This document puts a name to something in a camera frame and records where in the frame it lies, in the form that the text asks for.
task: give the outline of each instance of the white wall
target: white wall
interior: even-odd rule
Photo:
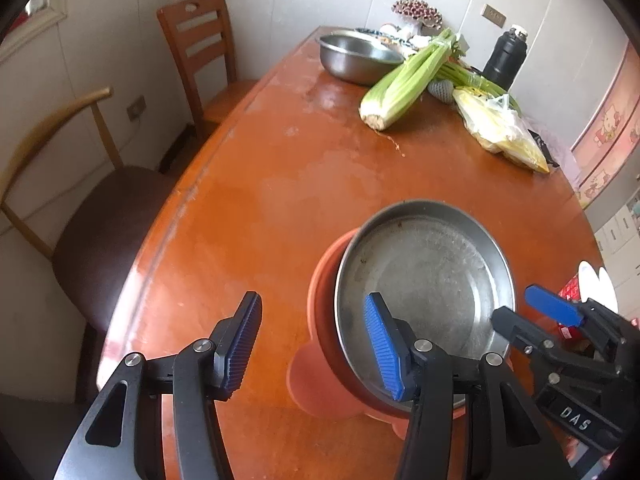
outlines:
[[[156,167],[190,120],[155,17],[170,1],[67,0],[67,18],[0,62],[0,170],[39,119],[106,85],[114,87],[114,97],[100,108],[123,160]],[[131,123],[126,107],[140,94],[147,108]],[[91,114],[84,112],[30,164],[8,202],[54,245],[73,211],[109,171]],[[0,392],[72,400],[84,320],[50,264],[4,217],[0,290]]]
[[[227,0],[240,75],[259,78],[318,25],[377,28],[394,20],[395,0]],[[465,35],[478,68],[503,32],[481,16],[490,4],[529,33],[529,56],[513,84],[523,110],[567,145],[606,94],[626,45],[602,0],[427,0]]]

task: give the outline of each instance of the stainless steel bowl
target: stainless steel bowl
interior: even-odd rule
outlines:
[[[371,393],[409,412],[411,402],[395,402],[384,389],[364,325],[362,305],[374,291],[418,338],[452,355],[507,353],[491,314],[515,310],[511,273],[495,240],[460,209],[430,200],[391,205],[351,239],[338,270],[335,321],[344,355]],[[455,407],[463,404],[464,396],[454,396]]]
[[[322,36],[318,43],[320,62],[325,70],[358,85],[375,85],[404,61],[401,54],[375,38],[369,40],[338,33]]]

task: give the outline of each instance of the electrical outlet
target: electrical outlet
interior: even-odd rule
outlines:
[[[141,95],[127,107],[127,115],[129,116],[129,121],[131,122],[135,121],[137,118],[140,117],[140,115],[142,115],[142,112],[144,112],[145,110],[146,110],[145,97]]]
[[[495,10],[491,5],[485,4],[482,9],[482,15],[490,22],[495,23],[498,27],[503,28],[507,17],[499,10]]]

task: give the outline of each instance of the curved wooden chair back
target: curved wooden chair back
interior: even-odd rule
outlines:
[[[87,94],[84,97],[76,99],[72,103],[59,108],[52,114],[49,114],[41,120],[24,139],[18,144],[13,155],[9,159],[9,164],[0,173],[0,210],[7,216],[9,222],[26,238],[26,240],[35,247],[44,257],[51,259],[53,249],[49,247],[15,212],[9,208],[5,199],[11,189],[11,186],[18,178],[20,173],[27,167],[33,158],[40,152],[44,146],[51,140],[59,130],[67,124],[73,117],[78,115],[85,108],[90,107],[94,115],[94,121],[100,133],[100,139],[104,145],[104,149],[109,155],[109,159],[114,167],[122,168],[124,164],[120,158],[120,153],[113,142],[113,137],[107,129],[104,117],[98,108],[98,102],[107,99],[113,95],[113,88],[107,87],[101,90]]]
[[[206,14],[216,13],[216,17],[202,21]],[[158,21],[164,32],[169,49],[174,56],[184,92],[196,127],[199,128],[204,114],[202,100],[196,85],[195,75],[214,59],[224,55],[227,83],[238,80],[236,73],[236,50],[231,33],[231,22],[225,0],[182,0],[157,12]],[[186,22],[200,18],[193,27]],[[201,41],[219,34],[220,40],[195,53],[189,52]]]

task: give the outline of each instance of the black bottle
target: black bottle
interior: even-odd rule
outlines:
[[[514,25],[498,38],[482,75],[508,90],[527,57],[527,33]]]

